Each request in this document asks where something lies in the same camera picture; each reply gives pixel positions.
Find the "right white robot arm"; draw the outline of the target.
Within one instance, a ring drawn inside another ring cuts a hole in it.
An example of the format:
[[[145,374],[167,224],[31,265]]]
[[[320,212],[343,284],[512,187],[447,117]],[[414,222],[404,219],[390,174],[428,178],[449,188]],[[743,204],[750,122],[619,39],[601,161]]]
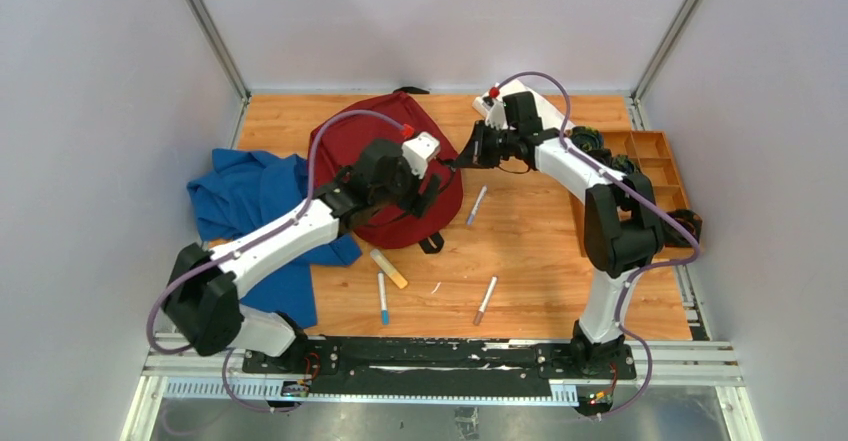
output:
[[[596,378],[623,356],[632,286],[664,244],[653,186],[640,173],[599,163],[562,129],[545,128],[530,91],[502,95],[493,88],[482,103],[486,117],[475,123],[457,167],[492,169],[515,158],[558,181],[583,205],[583,247],[594,273],[569,356],[577,374]]]

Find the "red backpack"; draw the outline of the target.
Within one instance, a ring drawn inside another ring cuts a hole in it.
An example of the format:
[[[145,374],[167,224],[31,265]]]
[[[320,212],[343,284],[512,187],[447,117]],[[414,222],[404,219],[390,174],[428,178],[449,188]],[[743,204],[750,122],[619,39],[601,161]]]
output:
[[[458,156],[438,124],[404,91],[368,98],[339,112],[310,134],[316,194],[340,208],[342,233],[381,249],[418,245],[442,251],[441,234],[463,202]],[[415,169],[402,145],[431,135],[439,150]]]

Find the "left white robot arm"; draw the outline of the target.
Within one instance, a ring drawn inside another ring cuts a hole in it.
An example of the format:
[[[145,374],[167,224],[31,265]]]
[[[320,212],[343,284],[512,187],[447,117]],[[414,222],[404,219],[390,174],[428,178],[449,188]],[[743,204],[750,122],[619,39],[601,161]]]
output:
[[[428,133],[401,144],[378,138],[286,215],[211,250],[186,247],[180,256],[188,269],[169,282],[162,311],[200,356],[246,349],[266,354],[283,374],[298,372],[307,350],[293,324],[280,313],[243,305],[242,298],[274,271],[368,224],[388,206],[423,216],[439,190],[438,177],[426,175],[439,152]]]

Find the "brown capped marker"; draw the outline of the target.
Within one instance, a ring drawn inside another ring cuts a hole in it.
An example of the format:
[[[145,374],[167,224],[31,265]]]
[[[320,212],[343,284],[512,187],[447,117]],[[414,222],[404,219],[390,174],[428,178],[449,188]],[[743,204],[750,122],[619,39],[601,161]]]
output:
[[[472,323],[473,323],[474,326],[479,326],[481,324],[482,319],[483,319],[483,317],[484,317],[484,315],[487,311],[487,308],[488,308],[489,303],[491,301],[491,298],[493,296],[494,290],[497,286],[497,282],[498,282],[498,277],[492,276],[488,285],[487,285],[487,288],[486,288],[486,291],[483,295],[481,303],[480,303],[480,305],[479,305],[479,307],[476,311],[476,314],[473,318]]]

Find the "purple capped marker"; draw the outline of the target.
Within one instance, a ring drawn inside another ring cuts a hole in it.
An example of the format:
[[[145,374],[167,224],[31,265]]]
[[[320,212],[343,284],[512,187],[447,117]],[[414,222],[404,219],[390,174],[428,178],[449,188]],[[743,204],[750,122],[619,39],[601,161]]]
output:
[[[469,212],[469,214],[467,216],[467,219],[466,219],[466,225],[467,226],[471,226],[473,224],[476,216],[479,213],[482,201],[485,198],[487,192],[488,192],[488,186],[487,185],[482,186],[477,197],[476,197],[476,199],[475,199],[475,201],[474,201],[474,204],[472,205],[471,211]]]

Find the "blue capped marker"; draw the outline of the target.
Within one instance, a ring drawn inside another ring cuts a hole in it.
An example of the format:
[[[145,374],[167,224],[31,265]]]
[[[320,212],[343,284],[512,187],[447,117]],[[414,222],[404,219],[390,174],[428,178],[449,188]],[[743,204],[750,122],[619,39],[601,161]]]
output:
[[[383,325],[388,325],[390,322],[390,315],[388,310],[388,298],[386,291],[386,276],[385,273],[382,271],[379,271],[377,273],[377,286],[380,302],[381,322]]]

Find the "orange highlighter marker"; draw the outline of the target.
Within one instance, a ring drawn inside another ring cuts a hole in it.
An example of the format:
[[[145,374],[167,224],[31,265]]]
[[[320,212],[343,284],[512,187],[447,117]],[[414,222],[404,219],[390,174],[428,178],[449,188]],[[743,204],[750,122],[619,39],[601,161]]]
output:
[[[406,277],[395,267],[389,259],[379,250],[373,249],[370,252],[370,257],[380,268],[380,270],[399,288],[405,289],[408,286]]]

